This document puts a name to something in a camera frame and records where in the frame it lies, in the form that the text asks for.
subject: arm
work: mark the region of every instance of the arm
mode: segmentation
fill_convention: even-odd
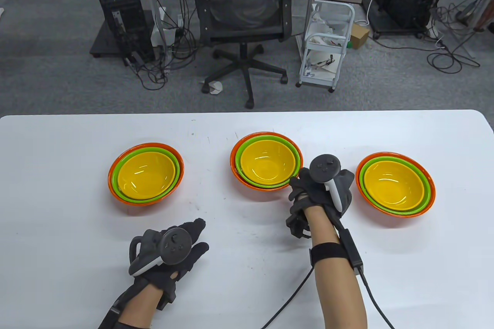
[[[177,276],[178,272],[175,272],[171,274],[170,277],[175,279]],[[152,284],[147,285],[141,293],[127,303],[118,322],[129,325],[130,327],[143,329],[151,327],[151,321],[156,312],[156,306],[162,295],[163,291],[161,289],[156,288]]]
[[[304,210],[312,246],[339,243],[338,235],[324,209]],[[316,286],[326,329],[367,329],[367,315],[357,278],[347,260],[327,258],[316,263]]]

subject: white table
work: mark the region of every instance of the white table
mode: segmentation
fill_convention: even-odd
[[[292,138],[308,162],[337,155],[355,171],[397,151],[437,187],[414,220],[375,211],[351,190],[343,218],[378,303],[397,329],[492,328],[494,135],[475,111],[13,116],[0,119],[0,327],[96,328],[131,282],[132,237],[203,217],[210,251],[178,283],[153,327],[256,329],[309,270],[310,241],[284,221],[289,190],[259,193],[230,173],[235,142],[258,130]],[[182,153],[185,177],[164,202],[122,207],[113,160],[142,142]],[[369,328],[385,328],[363,293]],[[323,328],[314,279],[272,328]]]

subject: bowl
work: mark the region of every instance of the bowl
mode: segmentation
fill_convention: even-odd
[[[242,172],[260,185],[278,185],[288,180],[295,164],[289,147],[270,139],[249,144],[240,156]]]
[[[130,158],[132,158],[136,155],[139,155],[140,153],[145,153],[145,152],[149,152],[149,151],[159,152],[159,153],[162,153],[162,154],[169,156],[171,158],[171,160],[173,161],[175,168],[176,168],[175,179],[171,183],[171,186],[164,193],[158,195],[157,197],[154,197],[152,199],[146,199],[146,200],[136,200],[133,198],[129,198],[126,195],[124,195],[120,191],[120,188],[118,187],[118,173],[120,172],[120,169],[122,168],[122,166],[124,165],[124,163],[127,160],[129,160]],[[131,152],[129,155],[127,155],[125,158],[123,158],[115,167],[115,170],[113,171],[113,175],[112,175],[113,191],[122,200],[125,200],[125,201],[130,202],[130,203],[134,203],[134,204],[144,204],[144,203],[148,203],[150,201],[159,200],[164,195],[167,195],[169,192],[171,192],[171,190],[173,190],[176,183],[178,183],[178,180],[180,179],[180,172],[181,172],[180,163],[179,163],[178,159],[175,157],[175,155],[173,155],[170,151],[163,149],[163,148],[158,148],[158,147],[147,147],[147,148],[143,148],[143,149],[138,149],[138,150]]]
[[[282,137],[278,137],[278,136],[274,136],[274,135],[260,135],[257,137],[253,137],[253,138],[247,140],[246,142],[244,142],[240,146],[240,148],[237,150],[237,153],[235,155],[235,167],[236,167],[238,174],[245,181],[247,181],[249,184],[251,184],[253,186],[256,186],[259,188],[265,188],[265,189],[279,188],[280,186],[287,185],[290,181],[291,176],[289,176],[285,181],[282,181],[282,182],[275,184],[275,185],[263,185],[263,184],[256,183],[255,181],[252,181],[251,179],[249,179],[244,174],[244,172],[242,171],[242,165],[240,164],[240,158],[242,157],[242,153],[247,148],[247,146],[249,146],[250,144],[252,144],[254,142],[258,142],[258,141],[266,140],[266,139],[275,140],[275,141],[285,145],[286,147],[288,147],[290,149],[291,153],[293,153],[293,156],[295,156],[295,169],[293,170],[291,176],[296,176],[298,174],[298,171],[300,170],[300,167],[301,167],[300,154],[299,154],[298,150],[287,140],[283,139]]]
[[[148,200],[166,191],[175,179],[175,164],[156,151],[140,153],[127,160],[117,175],[120,191],[127,197]]]
[[[230,168],[233,172],[233,175],[236,177],[236,179],[238,181],[240,181],[240,183],[242,183],[243,185],[247,186],[248,188],[251,188],[253,190],[257,190],[257,191],[277,191],[277,190],[281,190],[281,189],[284,189],[286,188],[289,184],[287,181],[286,184],[280,184],[279,187],[276,187],[276,188],[259,188],[257,186],[253,186],[252,184],[248,183],[247,181],[245,181],[245,179],[243,179],[239,172],[237,171],[237,168],[235,166],[235,156],[237,154],[237,151],[238,149],[242,146],[242,144],[244,144],[246,141],[248,141],[249,139],[252,139],[254,137],[257,137],[257,136],[262,136],[262,135],[270,135],[270,136],[276,136],[276,137],[280,137],[284,140],[286,140],[287,142],[289,142],[291,145],[293,145],[293,147],[296,149],[298,155],[300,156],[300,167],[303,166],[303,156],[302,156],[302,153],[300,151],[300,149],[298,148],[298,146],[292,141],[290,140],[288,137],[284,136],[284,135],[281,135],[280,133],[273,133],[273,132],[258,132],[258,133],[251,133],[250,135],[247,135],[246,137],[243,137],[242,139],[240,139],[237,144],[235,144],[235,146],[233,147],[232,149],[232,152],[230,153]]]
[[[369,193],[367,192],[367,190],[366,190],[366,188],[364,186],[364,174],[367,171],[367,168],[369,168],[371,165],[373,165],[376,162],[384,161],[384,160],[396,161],[396,162],[402,163],[403,165],[406,165],[406,166],[410,167],[420,177],[420,180],[422,181],[422,184],[424,186],[424,197],[423,197],[422,201],[420,202],[420,204],[418,206],[416,206],[413,209],[410,209],[409,211],[394,211],[392,209],[383,207],[381,204],[379,204],[378,202],[376,202],[369,195]],[[362,170],[360,170],[360,173],[357,176],[358,176],[358,177],[356,177],[357,186],[359,187],[359,190],[361,190],[364,193],[365,199],[368,202],[372,202],[372,204],[374,206],[376,206],[377,208],[380,208],[381,210],[385,211],[386,213],[393,213],[393,214],[401,215],[401,216],[410,216],[410,215],[413,215],[415,213],[419,213],[422,210],[424,210],[425,207],[427,207],[427,205],[429,204],[429,201],[431,199],[431,186],[429,184],[429,181],[425,177],[425,175],[417,167],[415,167],[413,164],[411,164],[411,163],[409,163],[409,162],[407,162],[407,161],[405,161],[405,160],[403,160],[401,158],[396,158],[396,157],[378,157],[378,158],[371,159],[370,161],[368,161],[367,163],[365,163],[365,165],[362,167]]]
[[[427,191],[427,184],[430,186],[430,199],[428,201],[426,198],[423,200],[423,202],[425,202],[425,206],[423,206],[423,204],[419,204],[419,206],[414,210],[407,211],[407,212],[397,212],[397,211],[392,211],[390,209],[385,209],[384,207],[379,206],[378,204],[375,203],[375,201],[373,201],[372,197],[370,197],[369,194],[367,193],[367,190],[365,190],[365,188],[362,186],[362,183],[361,183],[362,181],[360,178],[361,178],[362,170],[365,167],[365,165],[369,161],[371,161],[375,158],[381,158],[381,157],[391,157],[395,160],[400,159],[400,160],[404,161],[405,163],[408,163],[409,165],[413,165],[414,167],[416,167],[419,170],[420,173],[418,173],[418,175],[419,176],[420,176],[420,174],[423,175],[422,182],[424,182],[424,179],[426,181],[426,185],[425,185],[426,191]],[[409,158],[409,157],[404,156],[403,154],[399,154],[399,153],[378,152],[378,153],[368,155],[358,165],[355,179],[356,179],[357,188],[358,188],[360,194],[362,195],[362,197],[364,197],[364,199],[371,206],[376,208],[378,211],[381,211],[383,213],[386,213],[388,215],[395,216],[398,218],[413,218],[413,217],[422,216],[423,214],[425,214],[427,211],[429,211],[431,209],[431,207],[434,204],[434,201],[436,199],[436,187],[434,185],[434,181],[432,180],[432,177],[430,176],[430,174],[418,162],[414,161],[412,158]]]
[[[410,167],[395,161],[378,161],[364,172],[369,195],[392,211],[409,211],[424,198],[425,187]]]
[[[130,199],[125,197],[125,195],[123,195],[118,190],[118,183],[117,183],[118,171],[116,171],[118,165],[120,164],[121,167],[123,164],[120,162],[122,162],[124,158],[126,158],[129,154],[136,155],[134,152],[137,152],[138,150],[141,149],[147,149],[148,151],[158,151],[158,152],[162,152],[162,150],[168,151],[175,158],[176,161],[176,162],[174,161],[175,166],[177,166],[178,164],[178,167],[176,167],[175,180],[173,181],[171,186],[161,195],[149,200]],[[113,195],[113,197],[115,197],[118,201],[128,204],[129,206],[146,207],[155,204],[163,200],[164,198],[168,197],[170,194],[172,194],[180,186],[180,183],[182,182],[184,176],[184,170],[185,170],[184,162],[182,156],[180,156],[180,153],[178,153],[178,151],[176,151],[174,148],[166,144],[162,144],[159,142],[148,142],[148,143],[136,145],[126,150],[124,153],[120,154],[120,156],[113,162],[112,166],[110,167],[110,171],[108,172],[108,188],[111,194]]]

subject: floor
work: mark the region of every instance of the floor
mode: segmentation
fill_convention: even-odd
[[[176,14],[178,0],[161,0]],[[307,0],[294,0],[304,15]],[[441,0],[441,3],[462,0]],[[0,117],[11,114],[230,112],[244,111],[247,92],[234,73],[217,96],[200,93],[200,82],[222,66],[201,49],[189,67],[169,74],[166,86],[146,91],[118,59],[93,59],[88,51],[103,22],[98,0],[0,0]],[[358,19],[365,15],[356,9]],[[303,18],[294,18],[294,33]],[[198,20],[193,28],[197,32]],[[444,39],[453,46],[453,40]],[[414,37],[380,39],[391,46],[433,47]],[[476,109],[494,125],[494,35],[475,35],[469,46],[480,68],[446,75],[426,62],[427,52],[388,50],[369,40],[350,50],[335,93],[295,87],[300,59],[294,38],[264,44],[261,60],[286,68],[287,86],[253,72],[256,111]]]

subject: black glove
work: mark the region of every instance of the black glove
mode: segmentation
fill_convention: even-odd
[[[343,207],[341,212],[336,209],[331,194],[326,190],[325,185],[314,181],[308,168],[302,167],[298,176],[299,178],[292,177],[290,179],[292,192],[289,195],[289,200],[294,201],[294,203],[290,208],[291,216],[286,220],[286,225],[291,229],[291,233],[298,238],[309,237],[303,232],[304,230],[309,231],[309,224],[307,223],[307,218],[305,218],[304,210],[318,205],[324,208],[332,224],[338,230],[342,229],[339,220],[352,201],[349,187],[355,177],[353,173],[349,170],[339,170],[338,168],[333,178],[340,194]]]
[[[194,244],[206,227],[206,222],[202,218],[197,218],[193,223],[183,223],[182,225],[172,226],[166,230],[162,230],[161,234],[164,235],[168,230],[175,227],[186,230],[192,238],[192,244]],[[137,281],[143,278],[158,289],[163,290],[163,296],[157,306],[157,309],[162,310],[167,303],[172,303],[175,299],[175,283],[183,278],[192,269],[197,260],[209,249],[210,246],[208,243],[198,243],[192,247],[187,258],[179,264],[154,266],[136,277],[135,280]],[[175,278],[171,278],[171,275],[175,272],[178,275]]]

